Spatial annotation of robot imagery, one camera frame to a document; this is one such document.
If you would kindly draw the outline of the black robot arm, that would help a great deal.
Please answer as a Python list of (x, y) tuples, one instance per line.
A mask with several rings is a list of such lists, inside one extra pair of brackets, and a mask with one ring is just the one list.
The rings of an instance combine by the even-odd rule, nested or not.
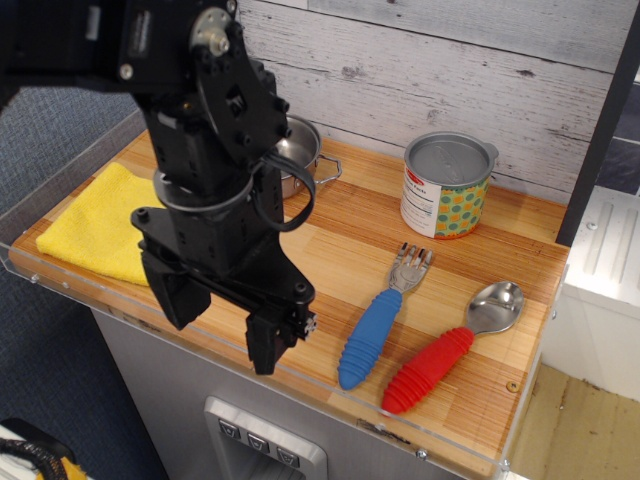
[(154, 147), (157, 208), (131, 216), (141, 262), (166, 318), (182, 329), (213, 296), (243, 308), (255, 372), (315, 325), (311, 283), (279, 236), (300, 227), (283, 213), (281, 176), (315, 186), (282, 156), (288, 103), (251, 59), (233, 1), (5, 1), (1, 99), (22, 87), (128, 93)]

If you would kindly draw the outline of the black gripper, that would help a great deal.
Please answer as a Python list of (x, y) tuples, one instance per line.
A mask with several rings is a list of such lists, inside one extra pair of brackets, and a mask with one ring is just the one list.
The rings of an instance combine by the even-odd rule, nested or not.
[(134, 211), (142, 265), (168, 321), (184, 329), (219, 296), (247, 311), (246, 342), (257, 375), (272, 375), (288, 348), (315, 327), (315, 290), (284, 253), (280, 236), (310, 216), (310, 199), (284, 218), (280, 172), (260, 165), (237, 181), (198, 192), (158, 170), (162, 204)]

